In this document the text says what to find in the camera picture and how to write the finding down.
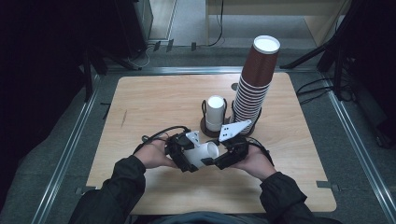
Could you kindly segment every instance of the wooden tabletop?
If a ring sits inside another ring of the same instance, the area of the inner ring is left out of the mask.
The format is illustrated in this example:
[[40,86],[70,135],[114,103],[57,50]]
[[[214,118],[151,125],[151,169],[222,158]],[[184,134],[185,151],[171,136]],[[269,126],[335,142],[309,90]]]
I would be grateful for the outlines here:
[[[93,161],[87,186],[101,188],[111,177],[114,164],[130,156],[142,135],[151,136],[171,126],[183,125],[200,131],[201,142],[209,140],[200,130],[201,103],[211,95],[229,102],[240,75],[185,75],[123,77],[111,104],[106,125]],[[306,204],[314,212],[330,212],[336,207],[330,189],[317,187],[327,181],[304,114],[289,75],[275,73],[262,105],[262,115],[252,137],[258,139],[274,160],[276,169],[294,178],[308,196]],[[195,173],[160,167],[147,170],[146,192],[133,214],[163,215],[192,211],[227,214],[262,213],[261,181],[247,173],[216,166]]]

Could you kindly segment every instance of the person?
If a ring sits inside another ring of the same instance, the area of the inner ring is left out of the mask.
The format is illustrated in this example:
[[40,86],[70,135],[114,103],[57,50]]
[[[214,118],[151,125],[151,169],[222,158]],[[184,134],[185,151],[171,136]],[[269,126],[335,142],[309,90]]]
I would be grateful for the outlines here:
[[[165,142],[154,140],[134,155],[118,161],[110,179],[101,189],[87,191],[69,219],[69,223],[124,223],[142,197],[147,169],[160,166],[177,168],[165,156]],[[270,223],[317,223],[305,205],[306,196],[296,182],[278,172],[258,147],[249,146],[248,154],[229,169],[241,169],[259,178],[262,183],[260,200]],[[151,223],[252,223],[244,219],[217,213],[192,213],[160,217]]]

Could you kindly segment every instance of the white cup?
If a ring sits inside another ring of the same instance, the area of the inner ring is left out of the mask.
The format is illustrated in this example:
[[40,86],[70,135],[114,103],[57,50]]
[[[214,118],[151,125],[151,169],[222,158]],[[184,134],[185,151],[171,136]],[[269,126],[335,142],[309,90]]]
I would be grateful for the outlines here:
[[213,95],[207,100],[205,124],[209,131],[220,131],[224,120],[224,107],[224,99],[219,95]]
[[184,155],[187,160],[198,169],[205,166],[201,159],[212,158],[215,159],[219,156],[219,149],[213,142],[201,144],[199,147],[185,150]]

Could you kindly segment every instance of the black sleeve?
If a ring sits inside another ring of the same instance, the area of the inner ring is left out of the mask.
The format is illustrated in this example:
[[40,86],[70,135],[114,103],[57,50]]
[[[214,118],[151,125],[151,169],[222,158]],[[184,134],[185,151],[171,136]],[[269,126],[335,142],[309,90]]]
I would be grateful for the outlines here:
[[81,197],[69,223],[124,223],[145,192],[145,172],[135,156],[118,161],[100,190]]
[[306,196],[292,178],[277,172],[265,179],[260,187],[260,200],[270,221],[316,223],[314,215],[304,203]]

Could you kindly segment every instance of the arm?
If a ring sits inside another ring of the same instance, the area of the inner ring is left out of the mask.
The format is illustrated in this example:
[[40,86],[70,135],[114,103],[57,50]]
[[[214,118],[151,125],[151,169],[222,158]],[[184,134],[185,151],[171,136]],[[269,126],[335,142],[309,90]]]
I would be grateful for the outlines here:
[[100,190],[88,191],[81,197],[69,223],[124,223],[145,191],[146,169],[163,165],[176,167],[164,155],[164,141],[161,140],[118,161],[113,175]]
[[315,223],[304,201],[306,196],[290,177],[277,172],[261,150],[249,146],[247,157],[232,166],[262,181],[260,200],[268,218],[275,223]]

